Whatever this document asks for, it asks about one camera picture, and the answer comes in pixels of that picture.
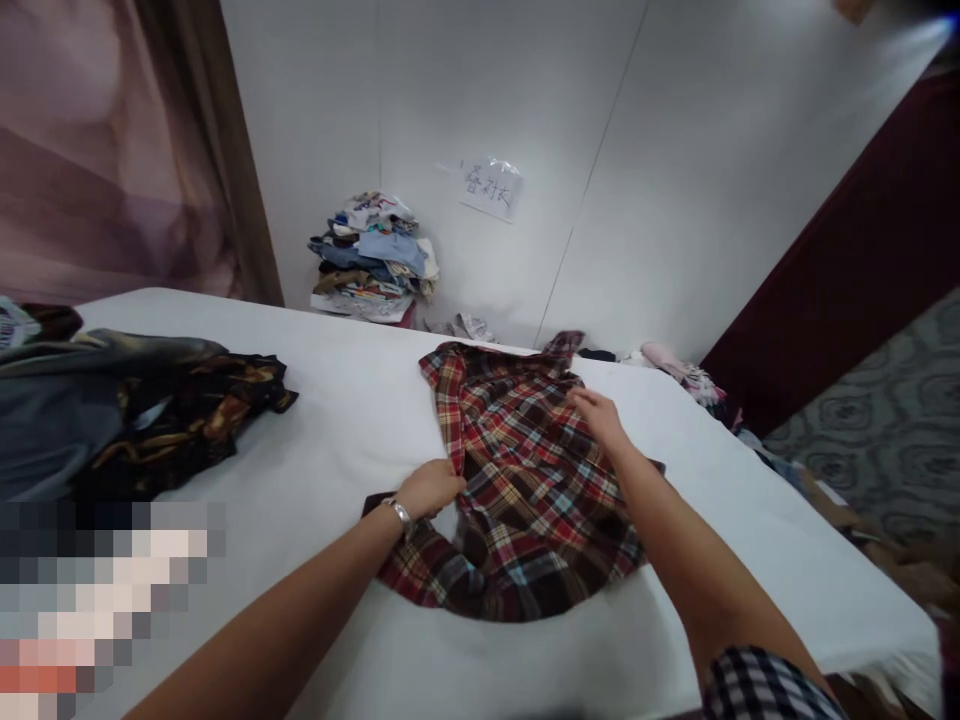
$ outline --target plaid shirt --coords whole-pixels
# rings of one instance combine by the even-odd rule
[[[707,720],[844,720],[846,715],[793,663],[762,648],[732,647],[710,666]]]
[[[527,622],[645,561],[613,470],[566,400],[583,386],[569,372],[582,340],[560,333],[528,357],[450,342],[420,360],[467,489],[454,543],[419,523],[381,568],[387,586],[418,605]]]

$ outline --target bracelet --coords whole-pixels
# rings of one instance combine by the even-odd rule
[[[407,512],[407,509],[397,502],[397,496],[394,495],[393,497],[385,498],[380,504],[389,505],[397,511],[397,515],[400,516],[400,522],[403,523],[403,540],[404,542],[410,542],[410,537],[413,535],[413,520],[410,519],[410,514]]]

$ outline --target person's left hand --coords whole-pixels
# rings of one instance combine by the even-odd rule
[[[411,520],[435,515],[453,502],[467,481],[453,473],[449,460],[430,460],[413,471],[397,491],[396,501]]]

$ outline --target floor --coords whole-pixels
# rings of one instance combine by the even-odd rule
[[[807,465],[892,537],[960,546],[960,288],[764,444]]]

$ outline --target shirt sleeve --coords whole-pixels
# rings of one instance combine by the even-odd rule
[[[846,720],[843,710],[793,663],[758,647],[731,647],[710,666],[708,720]]]

